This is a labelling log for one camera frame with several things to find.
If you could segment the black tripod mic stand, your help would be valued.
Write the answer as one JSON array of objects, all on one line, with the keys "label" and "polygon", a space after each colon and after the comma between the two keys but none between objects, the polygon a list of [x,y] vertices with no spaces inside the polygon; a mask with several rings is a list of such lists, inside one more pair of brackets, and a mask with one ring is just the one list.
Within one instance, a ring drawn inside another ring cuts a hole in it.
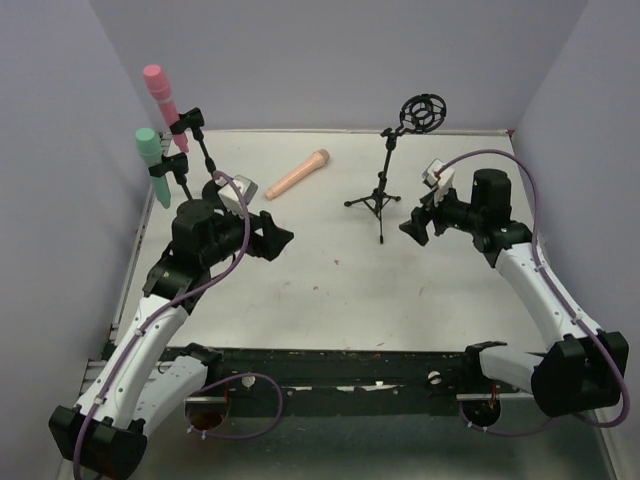
[{"label": "black tripod mic stand", "polygon": [[398,128],[392,129],[391,127],[386,128],[380,133],[380,136],[385,139],[385,148],[386,155],[382,170],[378,172],[378,184],[372,190],[372,192],[365,196],[357,199],[347,200],[343,203],[343,205],[347,208],[363,204],[367,207],[367,209],[374,215],[374,217],[378,221],[379,225],[379,243],[384,243],[384,231],[383,231],[383,209],[390,202],[399,202],[401,197],[398,195],[390,195],[386,192],[387,181],[388,181],[388,170],[391,161],[392,154],[397,146],[397,140],[402,135]]}]

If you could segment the peach toy microphone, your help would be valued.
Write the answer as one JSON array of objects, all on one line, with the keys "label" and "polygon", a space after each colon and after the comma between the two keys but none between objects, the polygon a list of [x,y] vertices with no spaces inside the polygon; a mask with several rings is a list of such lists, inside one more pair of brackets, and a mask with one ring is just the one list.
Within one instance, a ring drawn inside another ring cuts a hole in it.
[{"label": "peach toy microphone", "polygon": [[282,195],[288,189],[298,184],[304,178],[309,176],[316,170],[323,168],[327,165],[330,159],[330,154],[326,149],[320,149],[313,152],[303,163],[298,165],[287,175],[281,178],[274,185],[266,190],[265,198],[267,200],[273,200]]}]

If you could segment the black round-base mic stand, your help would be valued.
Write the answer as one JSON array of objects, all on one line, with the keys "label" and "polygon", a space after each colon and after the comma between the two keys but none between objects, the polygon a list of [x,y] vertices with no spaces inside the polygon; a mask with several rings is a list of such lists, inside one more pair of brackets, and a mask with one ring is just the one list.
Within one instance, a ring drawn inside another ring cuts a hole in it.
[{"label": "black round-base mic stand", "polygon": [[[169,126],[172,134],[172,139],[178,148],[186,153],[187,152],[187,140],[184,140],[185,132],[190,130],[194,140],[198,143],[201,152],[204,155],[204,163],[207,172],[210,176],[213,176],[216,171],[216,164],[209,154],[205,143],[205,136],[202,128],[205,125],[204,116],[199,108],[193,108],[186,113],[179,113],[178,120]],[[224,209],[224,204],[219,195],[222,186],[217,180],[211,178],[203,187],[202,198],[204,200],[211,201],[218,209]]]}]

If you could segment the teal toy microphone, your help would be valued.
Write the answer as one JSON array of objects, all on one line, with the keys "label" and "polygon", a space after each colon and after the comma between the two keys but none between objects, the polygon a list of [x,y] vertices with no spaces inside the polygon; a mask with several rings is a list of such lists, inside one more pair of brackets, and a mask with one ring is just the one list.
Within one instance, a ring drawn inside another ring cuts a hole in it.
[{"label": "teal toy microphone", "polygon": [[159,134],[152,128],[140,128],[135,133],[135,143],[137,152],[148,169],[156,198],[163,208],[168,209],[171,205],[171,193],[167,179],[159,168],[163,157]]}]

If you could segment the pink toy microphone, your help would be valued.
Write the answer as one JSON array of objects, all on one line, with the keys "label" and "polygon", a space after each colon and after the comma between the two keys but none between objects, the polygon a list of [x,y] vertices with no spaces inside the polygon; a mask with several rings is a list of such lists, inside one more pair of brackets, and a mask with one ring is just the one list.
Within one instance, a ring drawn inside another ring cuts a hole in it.
[{"label": "pink toy microphone", "polygon": [[143,77],[149,94],[154,98],[175,145],[183,153],[189,152],[185,133],[174,133],[171,127],[180,120],[173,100],[172,88],[164,69],[158,64],[149,64],[143,69]]}]

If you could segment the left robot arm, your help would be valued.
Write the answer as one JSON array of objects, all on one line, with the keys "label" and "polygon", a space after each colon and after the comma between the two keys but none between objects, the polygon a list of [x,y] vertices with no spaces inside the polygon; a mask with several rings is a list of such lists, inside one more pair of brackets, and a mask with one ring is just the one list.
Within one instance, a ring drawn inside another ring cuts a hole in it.
[{"label": "left robot arm", "polygon": [[150,378],[168,342],[203,294],[227,277],[211,274],[230,259],[233,271],[245,255],[276,259],[294,238],[270,213],[233,213],[218,201],[187,200],[176,211],[171,241],[149,271],[134,318],[94,383],[71,408],[57,407],[49,429],[74,478],[128,479],[148,440],[164,419],[202,388],[207,355],[179,356],[158,379]]}]

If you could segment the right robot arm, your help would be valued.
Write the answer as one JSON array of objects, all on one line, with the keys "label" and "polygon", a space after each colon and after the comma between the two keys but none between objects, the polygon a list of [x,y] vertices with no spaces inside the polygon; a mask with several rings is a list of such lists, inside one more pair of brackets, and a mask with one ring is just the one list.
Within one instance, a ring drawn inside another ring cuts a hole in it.
[{"label": "right robot arm", "polygon": [[511,217],[511,182],[496,169],[473,176],[471,199],[458,199],[454,171],[434,162],[423,174],[430,191],[400,229],[418,244],[447,229],[468,233],[513,288],[544,341],[544,355],[518,352],[502,342],[467,348],[467,375],[509,384],[533,395],[549,417],[612,407],[621,399],[616,376],[626,367],[628,344],[618,332],[606,332],[582,312],[544,263],[526,224]]}]

